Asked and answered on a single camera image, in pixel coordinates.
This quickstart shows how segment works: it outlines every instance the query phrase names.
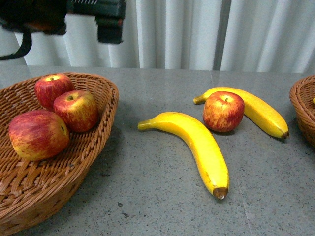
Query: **black cable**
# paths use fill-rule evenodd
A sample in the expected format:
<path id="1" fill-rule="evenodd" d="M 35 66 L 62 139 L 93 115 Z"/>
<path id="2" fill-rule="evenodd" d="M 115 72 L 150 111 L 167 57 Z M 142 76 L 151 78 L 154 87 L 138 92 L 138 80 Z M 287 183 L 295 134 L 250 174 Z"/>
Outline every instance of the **black cable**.
<path id="1" fill-rule="evenodd" d="M 23 40 L 19 50 L 16 53 L 0 57 L 0 60 L 10 60 L 24 57 L 32 47 L 32 36 L 29 30 L 23 31 Z"/>

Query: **speckled stone surface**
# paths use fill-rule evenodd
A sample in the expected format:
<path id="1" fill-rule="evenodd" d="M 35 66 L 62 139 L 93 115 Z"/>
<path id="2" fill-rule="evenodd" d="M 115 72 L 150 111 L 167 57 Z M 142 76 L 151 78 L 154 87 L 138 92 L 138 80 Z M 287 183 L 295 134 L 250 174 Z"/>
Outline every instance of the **speckled stone surface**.
<path id="1" fill-rule="evenodd" d="M 106 146 L 68 203 L 15 236 L 311 236 L 315 232 L 315 152 L 297 128 L 289 100 L 302 74 L 83 67 L 0 67 L 0 85 L 47 73 L 94 73 L 112 80 L 120 101 Z M 192 99 L 213 86 L 247 90 L 279 111 L 290 138 L 276 140 L 244 117 L 229 135 L 214 134 L 230 173 L 217 201 L 180 138 L 139 132 L 165 111 L 202 121 Z"/>

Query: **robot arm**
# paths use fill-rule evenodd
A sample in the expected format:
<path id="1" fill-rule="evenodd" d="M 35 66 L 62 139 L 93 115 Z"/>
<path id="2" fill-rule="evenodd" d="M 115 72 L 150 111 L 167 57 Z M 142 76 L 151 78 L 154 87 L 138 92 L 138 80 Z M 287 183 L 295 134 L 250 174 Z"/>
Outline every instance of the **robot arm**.
<path id="1" fill-rule="evenodd" d="M 25 56 L 32 47 L 31 34 L 66 34 L 66 14 L 92 15 L 97 23 L 101 43 L 122 42 L 124 0 L 0 0 L 0 25 L 3 29 L 23 34 L 20 49 L 0 60 Z"/>

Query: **banana stem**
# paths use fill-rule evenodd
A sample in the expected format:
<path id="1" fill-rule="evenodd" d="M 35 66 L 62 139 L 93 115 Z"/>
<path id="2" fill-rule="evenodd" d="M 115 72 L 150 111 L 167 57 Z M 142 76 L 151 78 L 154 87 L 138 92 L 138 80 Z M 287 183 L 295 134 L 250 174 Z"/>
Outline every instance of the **banana stem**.
<path id="1" fill-rule="evenodd" d="M 205 100 L 206 100 L 206 98 L 205 98 L 205 95 L 203 94 L 203 95 L 200 95 L 200 96 L 198 96 L 198 97 L 195 97 L 195 98 L 193 99 L 193 102 L 194 102 L 194 104 L 199 105 L 199 104 L 201 104 L 201 103 L 204 103 Z"/>
<path id="2" fill-rule="evenodd" d="M 152 128 L 152 121 L 151 119 L 143 120 L 138 123 L 139 130 L 146 130 Z"/>

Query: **fake fruit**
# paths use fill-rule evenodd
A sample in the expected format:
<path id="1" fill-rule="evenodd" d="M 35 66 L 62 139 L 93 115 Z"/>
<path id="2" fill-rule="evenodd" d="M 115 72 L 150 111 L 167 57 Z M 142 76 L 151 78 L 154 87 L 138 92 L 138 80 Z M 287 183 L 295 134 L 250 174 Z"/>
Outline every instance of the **fake fruit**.
<path id="1" fill-rule="evenodd" d="M 53 157 L 70 141 L 64 121 L 44 109 L 17 115 L 10 122 L 8 133 L 16 153 L 30 161 Z"/>
<path id="2" fill-rule="evenodd" d="M 214 87 L 195 97 L 193 99 L 194 104 L 204 103 L 216 91 L 233 92 L 239 95 L 245 103 L 244 115 L 270 136 L 280 139 L 289 136 L 289 128 L 285 119 L 265 101 L 247 91 L 230 87 Z"/>
<path id="3" fill-rule="evenodd" d="M 70 78 L 64 74 L 48 75 L 40 78 L 34 86 L 39 103 L 49 111 L 54 110 L 54 101 L 61 94 L 75 90 Z"/>
<path id="4" fill-rule="evenodd" d="M 228 132 L 235 129 L 242 121 L 244 107 L 244 101 L 239 95 L 217 91 L 206 100 L 202 118 L 209 129 Z"/>
<path id="5" fill-rule="evenodd" d="M 85 132 L 98 122 L 98 108 L 93 95 L 88 91 L 74 90 L 56 98 L 54 111 L 73 132 Z"/>
<path id="6" fill-rule="evenodd" d="M 178 112 L 164 112 L 138 123 L 139 130 L 159 129 L 182 138 L 190 148 L 200 176 L 217 199 L 224 199 L 229 173 L 221 150 L 211 132 L 197 119 Z"/>

